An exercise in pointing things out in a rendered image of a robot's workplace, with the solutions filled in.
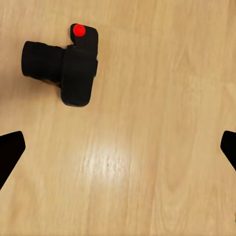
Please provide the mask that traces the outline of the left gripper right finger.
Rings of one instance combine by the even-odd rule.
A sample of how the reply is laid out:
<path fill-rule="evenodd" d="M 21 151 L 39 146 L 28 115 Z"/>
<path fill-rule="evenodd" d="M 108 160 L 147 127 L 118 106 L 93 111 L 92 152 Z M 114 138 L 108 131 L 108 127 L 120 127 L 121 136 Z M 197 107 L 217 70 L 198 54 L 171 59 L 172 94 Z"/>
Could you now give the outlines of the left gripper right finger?
<path fill-rule="evenodd" d="M 224 131 L 220 148 L 236 170 L 236 133 Z"/>

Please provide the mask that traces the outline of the digital camera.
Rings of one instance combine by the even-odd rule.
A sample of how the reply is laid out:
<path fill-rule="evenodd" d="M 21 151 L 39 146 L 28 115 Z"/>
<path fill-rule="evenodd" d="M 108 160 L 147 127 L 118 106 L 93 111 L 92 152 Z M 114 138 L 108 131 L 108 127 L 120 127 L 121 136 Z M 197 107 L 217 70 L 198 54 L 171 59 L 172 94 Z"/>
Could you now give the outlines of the digital camera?
<path fill-rule="evenodd" d="M 98 31 L 74 23 L 70 26 L 73 45 L 66 49 L 27 41 L 22 51 L 22 73 L 38 80 L 60 82 L 60 96 L 66 106 L 87 106 L 98 66 Z"/>

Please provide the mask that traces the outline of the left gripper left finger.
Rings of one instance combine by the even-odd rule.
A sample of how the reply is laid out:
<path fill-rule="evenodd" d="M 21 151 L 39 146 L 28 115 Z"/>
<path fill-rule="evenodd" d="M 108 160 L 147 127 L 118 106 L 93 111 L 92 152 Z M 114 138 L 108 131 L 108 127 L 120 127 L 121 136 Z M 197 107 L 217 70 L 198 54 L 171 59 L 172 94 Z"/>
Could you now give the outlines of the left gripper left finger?
<path fill-rule="evenodd" d="M 0 189 L 26 149 L 22 131 L 0 136 Z"/>

